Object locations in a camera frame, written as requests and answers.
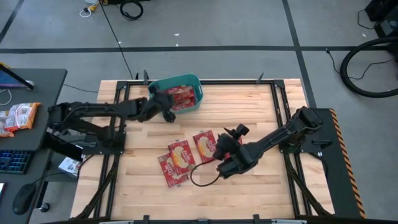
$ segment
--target yellow striped edge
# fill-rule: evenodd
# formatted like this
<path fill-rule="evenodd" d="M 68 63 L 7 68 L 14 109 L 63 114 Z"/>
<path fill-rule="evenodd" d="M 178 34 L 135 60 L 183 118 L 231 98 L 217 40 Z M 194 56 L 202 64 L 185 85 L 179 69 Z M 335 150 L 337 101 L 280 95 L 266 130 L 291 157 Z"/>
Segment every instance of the yellow striped edge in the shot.
<path fill-rule="evenodd" d="M 330 113 L 331 113 L 331 117 L 333 118 L 333 122 L 335 124 L 336 134 L 337 134 L 338 140 L 340 142 L 340 148 L 341 148 L 341 151 L 342 151 L 343 156 L 344 156 L 344 161 L 346 162 L 346 167 L 347 167 L 347 171 L 348 171 L 348 175 L 349 175 L 349 180 L 350 180 L 351 185 L 353 187 L 354 196 L 355 196 L 358 208 L 359 208 L 359 214 L 361 215 L 362 218 L 366 218 L 366 214 L 365 214 L 365 211 L 364 211 L 364 208 L 363 208 L 362 200 L 361 200 L 361 197 L 359 196 L 358 186 L 356 185 L 356 182 L 355 182 L 353 169 L 351 168 L 351 163 L 350 163 L 349 158 L 348 158 L 346 145 L 344 144 L 343 135 L 341 134 L 341 129 L 340 129 L 340 126 L 338 125 L 336 112 L 333 109 L 329 109 L 329 110 L 330 110 Z"/>

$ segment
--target gray floor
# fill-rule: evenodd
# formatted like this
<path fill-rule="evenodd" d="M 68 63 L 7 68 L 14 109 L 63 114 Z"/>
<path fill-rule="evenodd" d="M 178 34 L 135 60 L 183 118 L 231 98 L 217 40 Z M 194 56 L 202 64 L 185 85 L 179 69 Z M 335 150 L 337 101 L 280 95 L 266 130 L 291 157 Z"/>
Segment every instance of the gray floor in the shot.
<path fill-rule="evenodd" d="M 356 24 L 357 12 L 370 0 L 288 0 L 301 46 L 353 46 L 377 37 Z M 17 0 L 0 0 L 0 30 Z M 105 8 L 122 47 L 175 47 L 267 45 L 293 46 L 281 0 L 152 0 L 143 2 L 138 21 L 126 21 L 116 6 Z M 117 47 L 99 8 L 90 18 L 78 13 L 83 0 L 25 0 L 0 43 L 1 49 L 63 49 Z M 361 22 L 371 26 L 362 14 Z M 337 66 L 347 52 L 332 52 Z M 126 52 L 133 73 L 143 69 L 151 78 L 185 73 L 200 78 L 301 78 L 294 51 Z M 334 108 L 369 218 L 398 220 L 398 97 L 363 98 L 348 91 L 333 71 L 325 52 L 303 52 L 318 107 Z M 384 52 L 364 52 L 349 66 L 361 76 L 371 62 L 390 59 Z M 19 68 L 66 68 L 66 83 L 97 90 L 100 80 L 127 79 L 120 53 L 0 54 L 0 62 Z M 367 90 L 398 86 L 397 65 L 371 67 L 356 82 Z M 59 102 L 90 101 L 96 95 L 64 87 Z M 35 211 L 31 223 L 65 220 L 71 209 L 75 185 L 52 184 L 45 200 L 48 213 Z"/>

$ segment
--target snack package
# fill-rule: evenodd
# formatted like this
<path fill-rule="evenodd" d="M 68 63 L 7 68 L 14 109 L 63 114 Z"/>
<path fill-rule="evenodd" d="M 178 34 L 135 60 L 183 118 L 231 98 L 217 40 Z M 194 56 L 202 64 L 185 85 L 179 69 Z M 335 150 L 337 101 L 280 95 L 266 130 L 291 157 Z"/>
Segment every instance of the snack package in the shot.
<path fill-rule="evenodd" d="M 14 132 L 20 129 L 32 129 L 37 107 L 40 103 L 21 103 L 9 110 L 5 130 Z"/>
<path fill-rule="evenodd" d="M 168 145 L 177 175 L 185 174 L 195 167 L 191 149 L 187 140 Z"/>
<path fill-rule="evenodd" d="M 195 106 L 195 97 L 189 98 L 181 103 L 174 104 L 172 109 L 177 111 L 185 108 L 190 108 L 192 106 Z"/>
<path fill-rule="evenodd" d="M 193 136 L 197 145 L 201 160 L 208 162 L 213 160 L 213 153 L 216 151 L 216 140 L 212 131 L 202 132 Z"/>
<path fill-rule="evenodd" d="M 169 187 L 179 185 L 182 182 L 188 180 L 187 174 L 177 175 L 177 173 L 175 171 L 173 159 L 170 154 L 160 156 L 157 159 L 158 159 L 159 164 L 163 170 L 163 175 L 166 178 L 166 182 Z"/>
<path fill-rule="evenodd" d="M 8 111 L 0 111 L 0 138 L 3 137 L 14 137 L 14 134 L 5 130 L 6 120 L 8 117 Z"/>
<path fill-rule="evenodd" d="M 175 104 L 195 97 L 192 86 L 185 86 L 185 85 L 177 86 L 169 88 L 164 92 L 173 96 Z"/>

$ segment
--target small box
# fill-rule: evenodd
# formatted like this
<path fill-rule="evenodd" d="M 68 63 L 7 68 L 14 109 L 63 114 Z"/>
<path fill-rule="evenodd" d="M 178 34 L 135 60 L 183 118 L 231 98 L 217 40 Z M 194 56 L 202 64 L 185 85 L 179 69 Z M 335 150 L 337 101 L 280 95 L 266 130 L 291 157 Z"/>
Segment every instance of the small box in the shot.
<path fill-rule="evenodd" d="M 187 140 L 169 144 L 169 150 L 178 175 L 190 172 L 195 167 L 195 160 Z"/>
<path fill-rule="evenodd" d="M 192 86 L 177 86 L 164 90 L 167 94 L 173 96 L 175 104 L 189 100 L 190 98 L 195 98 L 195 93 L 193 92 Z"/>
<path fill-rule="evenodd" d="M 187 108 L 191 108 L 192 106 L 195 106 L 195 97 L 189 98 L 183 102 L 174 104 L 172 107 L 173 110 L 178 111 L 178 110 L 183 110 Z"/>
<path fill-rule="evenodd" d="M 177 175 L 175 171 L 175 166 L 171 155 L 168 153 L 166 155 L 157 158 L 159 164 L 163 170 L 163 175 L 166 178 L 167 185 L 173 187 L 181 184 L 182 182 L 188 180 L 188 175 Z"/>
<path fill-rule="evenodd" d="M 212 161 L 213 153 L 216 151 L 216 139 L 212 131 L 202 132 L 193 136 L 193 140 L 197 145 L 201 160 L 203 162 Z"/>

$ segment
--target black hose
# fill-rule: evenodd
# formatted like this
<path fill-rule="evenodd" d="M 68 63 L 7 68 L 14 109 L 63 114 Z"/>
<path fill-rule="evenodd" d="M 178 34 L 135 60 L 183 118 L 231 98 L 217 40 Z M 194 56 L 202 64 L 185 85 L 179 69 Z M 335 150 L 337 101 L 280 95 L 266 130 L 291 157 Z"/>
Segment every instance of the black hose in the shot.
<path fill-rule="evenodd" d="M 384 44 L 384 43 L 389 43 L 389 42 L 398 42 L 398 37 L 384 37 L 384 38 L 379 38 L 375 40 L 371 40 L 368 42 L 365 42 L 359 46 L 357 46 L 354 50 L 350 51 L 347 56 L 344 58 L 343 62 L 341 63 L 340 67 L 340 75 L 343 83 L 347 86 L 347 88 L 354 93 L 357 93 L 362 96 L 370 97 L 370 98 L 384 98 L 384 97 L 390 97 L 390 96 L 395 96 L 398 95 L 398 88 L 390 91 L 385 91 L 385 92 L 380 92 L 380 93 L 375 93 L 375 92 L 370 92 L 370 91 L 365 91 L 360 88 L 358 88 L 354 83 L 349 79 L 348 73 L 347 73 L 347 67 L 349 64 L 349 61 L 356 55 L 358 52 L 361 50 L 371 47 L 373 45 L 377 44 Z"/>
<path fill-rule="evenodd" d="M 135 4 L 136 6 L 139 7 L 140 13 L 138 14 L 138 16 L 132 16 L 132 15 L 130 15 L 128 12 L 123 11 L 123 7 L 124 7 L 127 3 L 133 3 L 133 4 Z M 136 19 L 139 19 L 139 18 L 142 16 L 142 14 L 144 13 L 144 8 L 142 7 L 142 4 L 141 4 L 138 0 L 127 0 L 127 1 L 123 1 L 123 2 L 120 4 L 120 13 L 122 14 L 122 16 L 123 16 L 125 19 L 130 20 L 130 21 L 134 21 L 134 20 L 136 20 Z"/>

